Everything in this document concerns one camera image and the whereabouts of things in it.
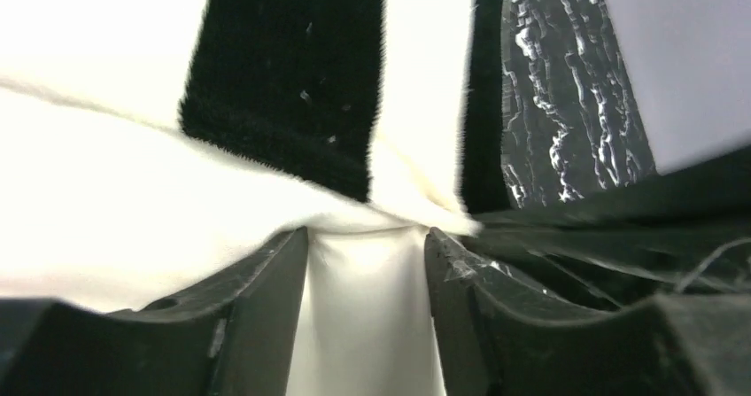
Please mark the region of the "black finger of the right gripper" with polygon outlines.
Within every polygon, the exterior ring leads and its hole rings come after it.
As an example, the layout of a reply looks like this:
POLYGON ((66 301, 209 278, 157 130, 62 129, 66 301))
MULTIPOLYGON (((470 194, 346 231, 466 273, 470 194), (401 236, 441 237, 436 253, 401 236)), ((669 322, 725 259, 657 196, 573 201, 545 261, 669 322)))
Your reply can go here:
POLYGON ((750 290, 750 150, 566 204, 482 216, 465 244, 582 306, 750 290))

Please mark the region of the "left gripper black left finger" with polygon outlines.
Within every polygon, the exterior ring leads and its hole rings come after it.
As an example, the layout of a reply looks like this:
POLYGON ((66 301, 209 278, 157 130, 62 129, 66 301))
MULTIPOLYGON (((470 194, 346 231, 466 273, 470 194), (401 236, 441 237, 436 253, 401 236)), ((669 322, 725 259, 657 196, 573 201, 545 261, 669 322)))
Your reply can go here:
POLYGON ((306 274, 304 229, 140 311, 1 303, 1 392, 283 396, 306 274))

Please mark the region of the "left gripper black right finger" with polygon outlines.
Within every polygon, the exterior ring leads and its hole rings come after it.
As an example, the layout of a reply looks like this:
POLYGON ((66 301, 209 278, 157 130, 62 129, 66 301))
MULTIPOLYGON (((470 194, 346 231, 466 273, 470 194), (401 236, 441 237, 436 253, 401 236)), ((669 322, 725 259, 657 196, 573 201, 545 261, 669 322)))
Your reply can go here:
POLYGON ((425 269, 450 395, 747 395, 750 298, 656 295, 617 313, 555 297, 439 229, 425 269))

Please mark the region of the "white pillow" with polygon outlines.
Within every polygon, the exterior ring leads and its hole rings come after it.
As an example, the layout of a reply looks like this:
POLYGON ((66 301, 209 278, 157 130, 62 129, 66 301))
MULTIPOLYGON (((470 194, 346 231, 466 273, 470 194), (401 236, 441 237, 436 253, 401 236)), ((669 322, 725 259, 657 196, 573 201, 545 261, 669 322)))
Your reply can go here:
POLYGON ((208 144, 27 89, 1 91, 1 292, 143 307, 310 227, 281 395, 442 395, 423 247, 472 230, 459 200, 464 94, 386 85, 375 206, 208 144))

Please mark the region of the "black white striped pillowcase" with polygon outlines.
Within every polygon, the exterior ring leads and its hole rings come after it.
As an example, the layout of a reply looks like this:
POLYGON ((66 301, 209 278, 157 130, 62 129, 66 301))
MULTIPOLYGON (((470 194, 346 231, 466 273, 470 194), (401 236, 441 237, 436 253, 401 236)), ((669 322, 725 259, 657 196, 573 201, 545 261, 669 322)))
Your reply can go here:
POLYGON ((510 206, 503 0, 1 0, 1 85, 409 221, 510 206))

